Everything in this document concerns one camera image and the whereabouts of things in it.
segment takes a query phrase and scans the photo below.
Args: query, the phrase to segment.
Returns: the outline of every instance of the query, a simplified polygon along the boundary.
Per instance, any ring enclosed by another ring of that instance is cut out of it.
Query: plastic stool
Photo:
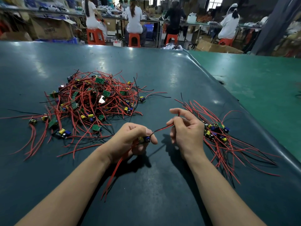
[[[220,39],[219,44],[224,43],[225,45],[232,47],[233,40],[234,39],[222,38],[222,39]]]
[[[137,39],[137,46],[132,46],[132,38]],[[140,45],[140,34],[139,33],[129,33],[129,47],[130,48],[141,48]]]
[[[90,39],[90,33],[93,35],[93,39],[94,39],[93,41]],[[98,38],[99,33],[101,34],[102,40]],[[87,39],[88,39],[88,44],[91,45],[106,45],[102,31],[100,29],[87,29]]]
[[[174,42],[175,44],[178,42],[178,34],[176,34],[176,35],[167,34],[167,39],[166,39],[165,45],[168,44],[168,42],[169,42],[169,40],[170,40],[171,38],[174,38],[174,39],[175,39],[175,42]]]

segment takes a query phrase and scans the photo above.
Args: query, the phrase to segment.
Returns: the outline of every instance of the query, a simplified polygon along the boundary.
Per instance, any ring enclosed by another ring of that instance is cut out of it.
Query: white pants
[[[97,21],[96,19],[95,20],[87,19],[86,25],[87,25],[87,28],[89,28],[89,29],[100,29],[102,31],[104,39],[107,38],[107,35],[108,35],[107,27],[101,21]]]

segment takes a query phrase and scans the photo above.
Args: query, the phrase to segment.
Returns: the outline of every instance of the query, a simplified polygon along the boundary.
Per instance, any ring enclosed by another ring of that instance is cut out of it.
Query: hand
[[[138,138],[151,134],[152,131],[145,126],[125,123],[108,142],[101,146],[101,150],[106,152],[111,163],[117,162],[125,153],[127,153],[126,158],[132,155],[142,155],[145,153],[148,143],[137,144]],[[152,144],[158,143],[154,134],[150,137],[150,141]]]
[[[204,124],[187,110],[172,108],[169,111],[172,114],[180,114],[180,116],[185,117],[177,116],[166,123],[166,125],[174,123],[170,131],[171,142],[178,144],[185,160],[192,159],[198,154],[204,157]]]

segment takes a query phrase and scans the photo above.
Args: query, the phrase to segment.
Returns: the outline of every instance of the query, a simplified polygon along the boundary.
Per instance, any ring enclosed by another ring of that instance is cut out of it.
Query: green table surface
[[[189,53],[301,161],[301,60],[189,51]]]

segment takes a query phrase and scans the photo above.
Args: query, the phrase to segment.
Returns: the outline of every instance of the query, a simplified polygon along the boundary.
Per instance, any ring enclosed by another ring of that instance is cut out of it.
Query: left hand
[[[150,136],[152,131],[147,127],[134,123],[125,123],[119,131],[101,148],[104,148],[107,156],[111,163],[117,162],[130,148],[132,145],[136,145],[139,137]],[[152,144],[157,144],[158,140],[154,134],[150,137]],[[148,143],[138,144],[129,152],[127,157],[132,155],[142,155],[146,151]]]

